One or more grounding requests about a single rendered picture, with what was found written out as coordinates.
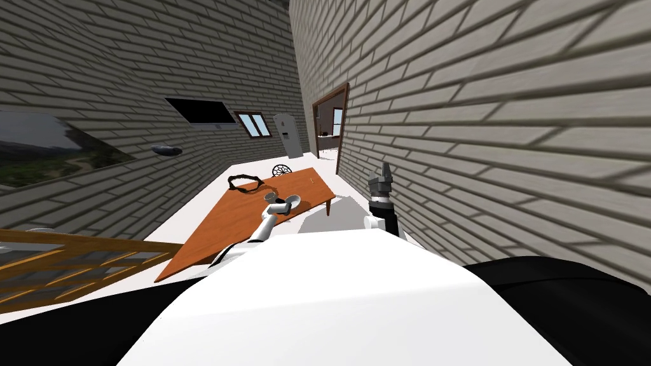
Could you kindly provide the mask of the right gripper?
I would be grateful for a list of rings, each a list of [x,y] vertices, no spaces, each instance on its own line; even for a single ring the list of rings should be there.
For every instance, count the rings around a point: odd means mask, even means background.
[[[371,201],[390,203],[390,192],[392,190],[392,173],[390,164],[383,162],[381,175],[372,171],[369,173],[368,186],[371,193]]]

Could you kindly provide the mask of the orange wooden table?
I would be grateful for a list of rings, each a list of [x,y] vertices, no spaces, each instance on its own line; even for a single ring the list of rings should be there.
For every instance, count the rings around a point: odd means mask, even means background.
[[[259,189],[247,194],[227,190],[155,282],[162,281],[191,266],[206,264],[228,245],[249,239],[263,221],[261,214],[268,206],[264,196],[270,191],[275,191],[283,199],[293,194],[301,198],[301,203],[290,215],[278,216],[278,224],[324,203],[326,210],[329,211],[330,201],[335,198],[335,194],[314,168],[298,170],[263,181],[264,184]]]

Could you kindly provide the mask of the white door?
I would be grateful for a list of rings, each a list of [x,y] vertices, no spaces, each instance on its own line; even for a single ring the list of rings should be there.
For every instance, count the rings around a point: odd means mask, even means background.
[[[290,114],[276,114],[273,121],[277,126],[283,147],[289,159],[303,156],[296,121]]]

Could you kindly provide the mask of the brown framed window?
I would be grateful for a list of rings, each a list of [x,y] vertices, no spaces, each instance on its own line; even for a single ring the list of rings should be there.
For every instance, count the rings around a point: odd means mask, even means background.
[[[236,111],[235,114],[250,138],[263,139],[272,137],[270,128],[261,113]]]

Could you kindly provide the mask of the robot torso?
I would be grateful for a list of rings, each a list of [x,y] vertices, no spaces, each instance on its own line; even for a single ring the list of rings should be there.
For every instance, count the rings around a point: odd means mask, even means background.
[[[176,298],[117,366],[571,366],[465,268],[379,229],[277,235]]]

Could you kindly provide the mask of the wooden slatted railing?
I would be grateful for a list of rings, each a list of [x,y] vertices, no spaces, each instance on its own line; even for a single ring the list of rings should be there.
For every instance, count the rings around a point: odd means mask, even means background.
[[[0,314],[76,300],[170,260],[181,247],[0,229]]]

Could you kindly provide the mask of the black wall television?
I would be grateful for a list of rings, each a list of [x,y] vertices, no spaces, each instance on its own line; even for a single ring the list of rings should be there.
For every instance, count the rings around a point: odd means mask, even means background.
[[[226,106],[215,100],[165,97],[184,119],[198,130],[232,130],[238,127]]]

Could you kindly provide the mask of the landscape wall picture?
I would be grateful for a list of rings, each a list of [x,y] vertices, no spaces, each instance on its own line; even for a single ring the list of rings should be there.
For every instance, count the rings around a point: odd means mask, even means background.
[[[0,111],[0,190],[134,160],[49,114]]]

